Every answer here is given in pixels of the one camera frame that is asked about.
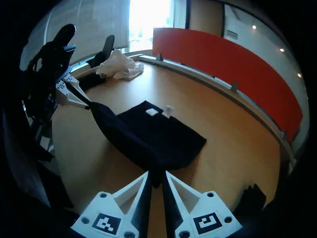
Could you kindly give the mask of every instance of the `red partition panel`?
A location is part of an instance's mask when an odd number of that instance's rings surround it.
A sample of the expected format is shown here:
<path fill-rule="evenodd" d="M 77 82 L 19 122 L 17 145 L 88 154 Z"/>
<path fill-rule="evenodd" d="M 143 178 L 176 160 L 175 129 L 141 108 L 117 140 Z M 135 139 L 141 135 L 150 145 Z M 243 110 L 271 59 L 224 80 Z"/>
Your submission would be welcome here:
<path fill-rule="evenodd" d="M 259 105 L 291 141 L 299 129 L 302 111 L 283 78 L 248 49 L 224 38 L 187 29 L 155 28 L 153 55 L 185 64 L 215 76 Z"/>

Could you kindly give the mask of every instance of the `white robot part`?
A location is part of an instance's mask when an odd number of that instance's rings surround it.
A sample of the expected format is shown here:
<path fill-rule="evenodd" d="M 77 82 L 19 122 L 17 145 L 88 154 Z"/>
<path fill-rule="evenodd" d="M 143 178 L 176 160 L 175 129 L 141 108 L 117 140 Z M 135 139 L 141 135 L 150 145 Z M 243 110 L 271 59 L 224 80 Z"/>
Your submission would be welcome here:
<path fill-rule="evenodd" d="M 99 192 L 71 227 L 88 238 L 146 237 L 151 182 L 148 172 L 114 194 Z M 126 214 L 120 206 L 136 194 Z"/>
<path fill-rule="evenodd" d="M 220 197 L 213 191 L 200 193 L 166 171 L 166 180 L 182 220 L 174 225 L 175 233 L 168 237 L 224 238 L 242 228 Z"/>

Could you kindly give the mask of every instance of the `wooden table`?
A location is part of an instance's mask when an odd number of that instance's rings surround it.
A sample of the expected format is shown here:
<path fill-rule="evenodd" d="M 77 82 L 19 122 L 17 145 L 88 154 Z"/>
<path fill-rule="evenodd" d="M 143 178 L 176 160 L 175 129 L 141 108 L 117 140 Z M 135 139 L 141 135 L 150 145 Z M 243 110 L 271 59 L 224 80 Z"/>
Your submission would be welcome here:
<path fill-rule="evenodd" d="M 173 116 L 207 143 L 189 167 L 172 174 L 200 192 L 216 191 L 231 210 L 243 190 L 254 183 L 267 196 L 267 203 L 273 199 L 279 144 L 259 121 L 225 96 L 149 64 L 130 82 L 108 79 L 86 94 L 116 114 L 144 100 L 160 108 L 173 106 Z M 78 213 L 97 192 L 113 193 L 144 173 L 105 138 L 90 111 L 58 106 L 53 141 L 63 182 Z M 161 188 L 152 191 L 149 237 L 166 237 Z"/>

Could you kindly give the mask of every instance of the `black office chair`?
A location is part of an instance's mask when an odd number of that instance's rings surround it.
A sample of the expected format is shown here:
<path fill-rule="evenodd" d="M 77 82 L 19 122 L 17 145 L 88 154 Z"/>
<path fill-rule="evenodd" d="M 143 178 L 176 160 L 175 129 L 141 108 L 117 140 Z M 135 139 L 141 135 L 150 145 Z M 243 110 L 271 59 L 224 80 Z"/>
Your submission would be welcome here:
<path fill-rule="evenodd" d="M 104 62 L 105 60 L 109 58 L 111 51 L 113 50 L 114 42 L 115 42 L 114 35 L 110 35 L 107 37 L 102 51 L 96 54 L 96 56 L 93 59 L 90 59 L 87 61 L 87 63 L 90 65 L 91 68 L 99 66 L 102 62 Z"/>

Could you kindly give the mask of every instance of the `white cloth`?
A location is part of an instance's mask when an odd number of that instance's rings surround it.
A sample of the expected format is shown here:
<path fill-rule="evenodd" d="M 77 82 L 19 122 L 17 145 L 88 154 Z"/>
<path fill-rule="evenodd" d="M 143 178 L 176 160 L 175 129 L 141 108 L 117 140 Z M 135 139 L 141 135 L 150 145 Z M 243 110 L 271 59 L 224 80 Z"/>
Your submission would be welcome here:
<path fill-rule="evenodd" d="M 96 74 L 104 74 L 115 79 L 132 80 L 142 74 L 143 64 L 136 64 L 133 59 L 126 57 L 121 51 L 115 50 L 109 58 L 100 64 Z"/>

